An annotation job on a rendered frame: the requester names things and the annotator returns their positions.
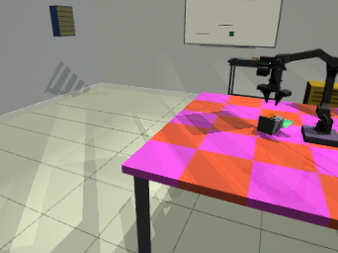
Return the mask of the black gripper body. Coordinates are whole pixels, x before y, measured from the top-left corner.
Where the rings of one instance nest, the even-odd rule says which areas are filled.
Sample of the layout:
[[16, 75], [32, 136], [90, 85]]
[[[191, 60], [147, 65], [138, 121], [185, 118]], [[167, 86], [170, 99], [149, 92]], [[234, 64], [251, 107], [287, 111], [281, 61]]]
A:
[[[281, 96], [284, 96], [284, 97], [288, 97], [292, 94], [292, 91], [291, 90], [288, 90], [288, 89], [283, 89], [283, 90], [280, 90], [282, 87], [281, 87], [281, 81], [283, 81], [282, 78], [273, 78], [273, 77], [270, 77], [270, 79], [268, 80], [271, 82], [271, 84], [275, 84], [275, 82], [278, 83], [278, 92], [279, 93], [278, 95], [281, 95]], [[266, 84], [258, 84], [256, 89], [257, 90], [261, 90], [263, 91], [263, 86], [266, 85]]]

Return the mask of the orange l-shaped part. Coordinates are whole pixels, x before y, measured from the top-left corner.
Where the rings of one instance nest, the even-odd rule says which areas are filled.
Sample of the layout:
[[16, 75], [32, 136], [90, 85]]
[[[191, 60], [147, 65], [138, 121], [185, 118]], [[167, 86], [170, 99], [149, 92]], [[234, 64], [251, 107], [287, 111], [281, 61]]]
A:
[[269, 112], [266, 118], [274, 118], [274, 116], [275, 116], [275, 113]]

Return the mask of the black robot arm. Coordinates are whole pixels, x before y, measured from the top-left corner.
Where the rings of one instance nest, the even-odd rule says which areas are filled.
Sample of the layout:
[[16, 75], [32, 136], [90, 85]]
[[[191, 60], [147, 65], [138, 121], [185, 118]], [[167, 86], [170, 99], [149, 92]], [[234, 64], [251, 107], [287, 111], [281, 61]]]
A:
[[[335, 84], [336, 74], [338, 72], [338, 57], [331, 56], [328, 53], [324, 52], [322, 49], [318, 48], [317, 50], [306, 50], [296, 53], [279, 53], [273, 59], [273, 62], [268, 64], [258, 64], [256, 75], [267, 76], [271, 72], [271, 77], [273, 78], [282, 78], [283, 70], [287, 69], [285, 66], [280, 67], [280, 65], [289, 63], [295, 60], [301, 60], [312, 57], [319, 57], [326, 62], [326, 79], [324, 84], [324, 93], [322, 101], [320, 104], [317, 103], [316, 113], [320, 118], [318, 123], [316, 123], [315, 130], [318, 134], [331, 135], [330, 131], [333, 126], [333, 119], [330, 116], [330, 100], [332, 97], [332, 92]], [[271, 68], [275, 67], [277, 68]], [[278, 83], [275, 84], [266, 84], [263, 86], [263, 92], [270, 94], [272, 92], [278, 92]]]

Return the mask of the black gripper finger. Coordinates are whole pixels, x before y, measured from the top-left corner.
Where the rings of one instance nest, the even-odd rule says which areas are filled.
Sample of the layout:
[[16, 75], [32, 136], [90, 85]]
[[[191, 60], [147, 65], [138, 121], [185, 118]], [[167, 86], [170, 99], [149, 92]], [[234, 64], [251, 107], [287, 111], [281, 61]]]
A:
[[267, 94], [267, 93], [265, 93], [265, 92], [263, 92], [263, 91], [261, 91], [261, 92], [264, 94], [265, 103], [267, 104], [267, 103], [268, 103], [268, 100], [269, 100], [270, 94]]
[[277, 106], [279, 103], [280, 103], [280, 101], [284, 98], [284, 96], [281, 96], [281, 95], [276, 95], [276, 103], [275, 103], [275, 106]]

